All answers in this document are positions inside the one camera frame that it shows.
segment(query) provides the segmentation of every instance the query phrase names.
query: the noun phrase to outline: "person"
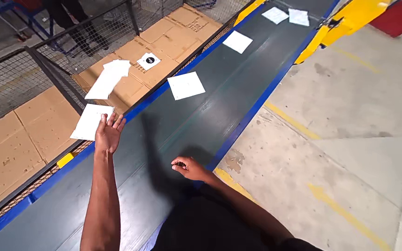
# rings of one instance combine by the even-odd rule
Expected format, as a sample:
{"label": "person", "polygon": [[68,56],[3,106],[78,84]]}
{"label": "person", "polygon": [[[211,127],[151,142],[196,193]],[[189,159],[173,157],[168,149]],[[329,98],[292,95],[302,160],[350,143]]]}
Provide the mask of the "person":
{"label": "person", "polygon": [[[103,114],[96,132],[94,173],[80,249],[119,250],[120,209],[113,153],[125,125]],[[193,158],[176,157],[169,168],[204,184],[163,223],[153,250],[320,250],[294,238],[275,217],[223,183]]]}
{"label": "person", "polygon": [[[71,15],[75,17],[79,22],[83,22],[88,19],[87,14],[83,10],[83,7],[79,3],[78,0],[42,0],[42,5],[47,9],[49,15],[55,20],[57,25],[62,27],[63,29],[69,29],[74,26],[74,22],[67,14],[66,9],[69,11]],[[108,49],[109,43],[106,38],[100,36],[100,34],[94,28],[92,22],[87,22],[83,25],[85,30],[89,34],[89,38],[98,43],[103,47],[104,50]],[[91,49],[89,44],[86,42],[86,38],[80,33],[78,29],[74,29],[69,32],[70,36],[77,45],[89,56],[92,57],[95,53],[95,50]]]}

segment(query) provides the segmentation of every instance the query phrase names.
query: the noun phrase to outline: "red object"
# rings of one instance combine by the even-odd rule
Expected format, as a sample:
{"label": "red object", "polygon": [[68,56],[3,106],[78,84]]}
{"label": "red object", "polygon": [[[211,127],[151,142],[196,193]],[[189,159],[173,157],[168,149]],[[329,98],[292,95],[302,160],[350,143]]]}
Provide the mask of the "red object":
{"label": "red object", "polygon": [[33,12],[42,7],[41,0],[13,0],[15,3],[23,5],[29,12]]}
{"label": "red object", "polygon": [[381,30],[391,37],[402,34],[402,0],[391,5],[383,14],[370,23],[373,27]]}

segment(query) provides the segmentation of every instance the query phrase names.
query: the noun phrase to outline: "hand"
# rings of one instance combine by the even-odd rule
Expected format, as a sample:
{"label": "hand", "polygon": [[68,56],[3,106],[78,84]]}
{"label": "hand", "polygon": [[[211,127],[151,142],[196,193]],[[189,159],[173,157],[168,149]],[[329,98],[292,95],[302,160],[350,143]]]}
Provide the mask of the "hand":
{"label": "hand", "polygon": [[194,158],[189,157],[176,157],[172,162],[173,170],[178,171],[190,180],[201,180],[207,182],[212,176],[215,176],[212,172],[206,170],[201,164],[199,164]]}
{"label": "hand", "polygon": [[108,115],[102,114],[99,126],[96,131],[96,151],[103,151],[113,154],[119,145],[120,133],[123,130],[126,119],[122,116],[113,124],[116,114],[113,112],[106,122]]}

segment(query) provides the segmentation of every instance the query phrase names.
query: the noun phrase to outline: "forearm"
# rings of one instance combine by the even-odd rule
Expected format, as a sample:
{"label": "forearm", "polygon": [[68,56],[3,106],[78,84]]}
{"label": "forearm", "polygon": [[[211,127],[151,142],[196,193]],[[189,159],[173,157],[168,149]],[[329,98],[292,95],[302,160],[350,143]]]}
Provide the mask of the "forearm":
{"label": "forearm", "polygon": [[219,191],[223,197],[226,197],[248,224],[260,228],[271,236],[276,243],[286,238],[293,238],[293,235],[268,211],[229,187],[215,174],[209,175],[205,183]]}
{"label": "forearm", "polygon": [[81,250],[119,250],[120,209],[114,176],[113,156],[94,153],[94,172]]}

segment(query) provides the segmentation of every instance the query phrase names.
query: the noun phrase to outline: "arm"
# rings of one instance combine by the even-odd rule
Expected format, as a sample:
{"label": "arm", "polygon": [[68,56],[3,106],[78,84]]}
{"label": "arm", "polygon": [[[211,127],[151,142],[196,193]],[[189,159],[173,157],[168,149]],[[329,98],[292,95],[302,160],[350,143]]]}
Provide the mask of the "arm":
{"label": "arm", "polygon": [[180,172],[184,177],[190,180],[204,181],[219,191],[248,224],[260,228],[272,237],[275,243],[280,243],[287,238],[293,238],[293,235],[270,213],[223,183],[215,174],[206,170],[193,158],[177,157],[171,164],[173,165],[172,168]]}
{"label": "arm", "polygon": [[102,114],[96,131],[91,195],[83,224],[80,250],[119,250],[120,209],[114,177],[113,153],[119,145],[125,119]]}

